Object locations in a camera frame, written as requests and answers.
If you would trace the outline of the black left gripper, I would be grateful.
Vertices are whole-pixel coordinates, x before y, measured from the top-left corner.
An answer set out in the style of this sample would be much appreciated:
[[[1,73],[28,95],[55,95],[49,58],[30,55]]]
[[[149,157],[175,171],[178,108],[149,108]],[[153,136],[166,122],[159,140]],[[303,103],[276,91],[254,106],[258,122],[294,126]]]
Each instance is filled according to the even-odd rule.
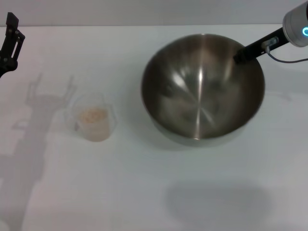
[[[17,69],[18,57],[25,40],[25,36],[18,29],[19,19],[12,13],[7,13],[6,33],[0,50],[0,78]]]

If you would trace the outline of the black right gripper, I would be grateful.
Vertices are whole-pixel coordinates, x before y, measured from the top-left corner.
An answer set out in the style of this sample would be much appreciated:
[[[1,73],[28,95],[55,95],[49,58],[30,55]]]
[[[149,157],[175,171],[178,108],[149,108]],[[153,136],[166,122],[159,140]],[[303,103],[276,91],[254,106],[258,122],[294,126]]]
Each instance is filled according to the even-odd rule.
[[[266,45],[263,45],[268,40],[276,40],[276,43],[269,45],[270,50],[274,50],[286,44],[286,36],[284,35],[283,28],[266,35],[265,37],[257,40],[256,42],[241,48],[234,55],[233,59],[236,64],[244,64],[264,54]]]

